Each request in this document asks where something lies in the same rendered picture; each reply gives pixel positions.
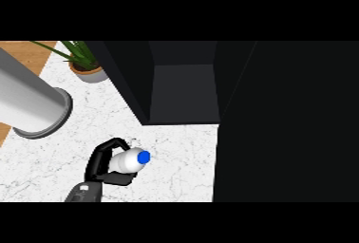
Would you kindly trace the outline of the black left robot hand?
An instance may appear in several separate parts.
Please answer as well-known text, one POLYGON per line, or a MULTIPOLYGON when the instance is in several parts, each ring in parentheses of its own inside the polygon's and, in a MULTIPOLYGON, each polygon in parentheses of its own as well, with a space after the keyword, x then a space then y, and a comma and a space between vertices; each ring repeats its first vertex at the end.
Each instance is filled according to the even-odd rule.
POLYGON ((123 174, 110 171, 110 161, 113 158, 113 150, 122 147, 125 151, 130 149, 126 141, 122 138, 114 138, 104 142, 95 149, 91 156, 85 180, 102 182, 105 184, 128 186, 136 178, 136 173, 123 174))

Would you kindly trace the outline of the potted green plant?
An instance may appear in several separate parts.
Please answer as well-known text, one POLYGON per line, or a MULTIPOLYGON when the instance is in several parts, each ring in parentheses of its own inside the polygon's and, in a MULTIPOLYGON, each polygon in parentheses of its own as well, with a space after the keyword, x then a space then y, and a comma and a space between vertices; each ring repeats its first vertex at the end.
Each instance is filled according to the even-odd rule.
POLYGON ((70 54, 39 41, 33 41, 33 44, 46 48, 65 58, 65 62, 70 64, 70 70, 85 83, 96 84, 108 79, 105 70, 85 41, 63 41, 63 45, 70 51, 70 54))

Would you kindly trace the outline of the large grey cylinder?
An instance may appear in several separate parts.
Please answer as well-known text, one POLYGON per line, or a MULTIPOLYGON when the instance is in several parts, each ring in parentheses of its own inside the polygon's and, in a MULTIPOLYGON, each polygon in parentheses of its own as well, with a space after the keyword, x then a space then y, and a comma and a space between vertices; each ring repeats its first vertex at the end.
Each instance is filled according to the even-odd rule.
POLYGON ((0 47, 0 122, 26 139, 42 139, 65 124, 73 98, 52 87, 0 47))

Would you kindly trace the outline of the dark grey open cabinet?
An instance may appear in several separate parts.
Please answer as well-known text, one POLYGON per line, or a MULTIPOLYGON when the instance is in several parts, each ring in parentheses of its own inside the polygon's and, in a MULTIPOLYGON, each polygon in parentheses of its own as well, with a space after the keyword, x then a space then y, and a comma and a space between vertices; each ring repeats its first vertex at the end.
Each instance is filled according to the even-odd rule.
POLYGON ((142 124, 222 121, 253 41, 91 41, 88 46, 142 124))

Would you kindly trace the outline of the white bottle with blue cap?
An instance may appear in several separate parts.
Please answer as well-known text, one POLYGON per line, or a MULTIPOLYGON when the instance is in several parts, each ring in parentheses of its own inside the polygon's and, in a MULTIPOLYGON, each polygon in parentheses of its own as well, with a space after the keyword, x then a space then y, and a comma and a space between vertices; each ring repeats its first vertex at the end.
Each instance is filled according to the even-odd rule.
POLYGON ((138 173, 151 161, 151 153, 144 149, 135 147, 110 160, 110 171, 122 174, 138 173))

